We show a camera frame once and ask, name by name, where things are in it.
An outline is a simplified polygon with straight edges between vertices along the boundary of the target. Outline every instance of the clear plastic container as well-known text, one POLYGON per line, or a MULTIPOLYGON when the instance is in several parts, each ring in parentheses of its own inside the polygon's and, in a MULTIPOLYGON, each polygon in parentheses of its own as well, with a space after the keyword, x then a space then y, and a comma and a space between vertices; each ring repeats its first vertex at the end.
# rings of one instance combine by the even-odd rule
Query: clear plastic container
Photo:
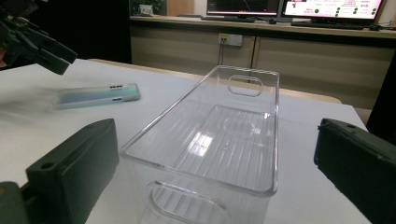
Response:
POLYGON ((217 66, 121 148, 140 223, 263 223, 277 187, 278 83, 217 66))

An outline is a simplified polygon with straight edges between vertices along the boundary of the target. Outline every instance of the computer monitor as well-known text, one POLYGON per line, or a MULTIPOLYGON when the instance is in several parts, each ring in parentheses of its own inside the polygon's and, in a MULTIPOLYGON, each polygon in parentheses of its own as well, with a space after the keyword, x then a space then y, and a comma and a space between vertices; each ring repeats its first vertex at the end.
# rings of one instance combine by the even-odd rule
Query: computer monitor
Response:
POLYGON ((208 16, 275 18, 279 0, 207 0, 208 16))
POLYGON ((370 25, 385 0, 285 0, 282 17, 370 25))

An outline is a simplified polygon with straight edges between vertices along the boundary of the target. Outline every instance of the power outlet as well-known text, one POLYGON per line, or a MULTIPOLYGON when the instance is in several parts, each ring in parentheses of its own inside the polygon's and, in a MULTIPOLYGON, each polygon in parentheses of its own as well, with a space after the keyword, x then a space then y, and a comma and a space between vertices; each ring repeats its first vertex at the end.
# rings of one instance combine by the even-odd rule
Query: power outlet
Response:
POLYGON ((219 44, 231 45, 231 46, 242 46, 241 35, 229 35, 219 34, 219 44))
POLYGON ((230 35, 229 34, 219 34, 219 44, 230 45, 230 35))

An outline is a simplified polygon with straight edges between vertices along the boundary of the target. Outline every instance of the desk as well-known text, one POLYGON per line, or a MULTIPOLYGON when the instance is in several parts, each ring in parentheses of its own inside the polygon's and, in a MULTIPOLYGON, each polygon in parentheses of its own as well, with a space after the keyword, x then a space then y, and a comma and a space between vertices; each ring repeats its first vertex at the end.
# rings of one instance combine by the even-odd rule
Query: desk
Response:
MULTIPOLYGON (((196 83, 158 70, 84 60, 76 60, 63 76, 36 64, 0 75, 0 181, 15 181, 20 186, 26 182, 24 170, 30 164, 83 126, 114 118, 121 147, 196 83), (70 110, 50 108, 60 89, 129 82, 138 84, 139 101, 70 110)), ((323 118, 364 127, 351 105, 280 94, 278 191, 271 199, 265 224, 369 223, 313 163, 323 118)), ((121 162, 87 223, 136 223, 134 195, 128 193, 124 172, 121 162)))

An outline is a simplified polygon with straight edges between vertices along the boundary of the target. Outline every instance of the light blue phone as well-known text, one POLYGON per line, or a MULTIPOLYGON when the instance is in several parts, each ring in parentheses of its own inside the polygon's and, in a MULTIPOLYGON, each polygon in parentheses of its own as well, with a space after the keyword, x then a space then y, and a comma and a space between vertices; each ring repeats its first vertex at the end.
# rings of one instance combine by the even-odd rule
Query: light blue phone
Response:
POLYGON ((58 91, 53 101, 56 109, 103 105, 140 99, 136 83, 103 87, 75 88, 58 91))

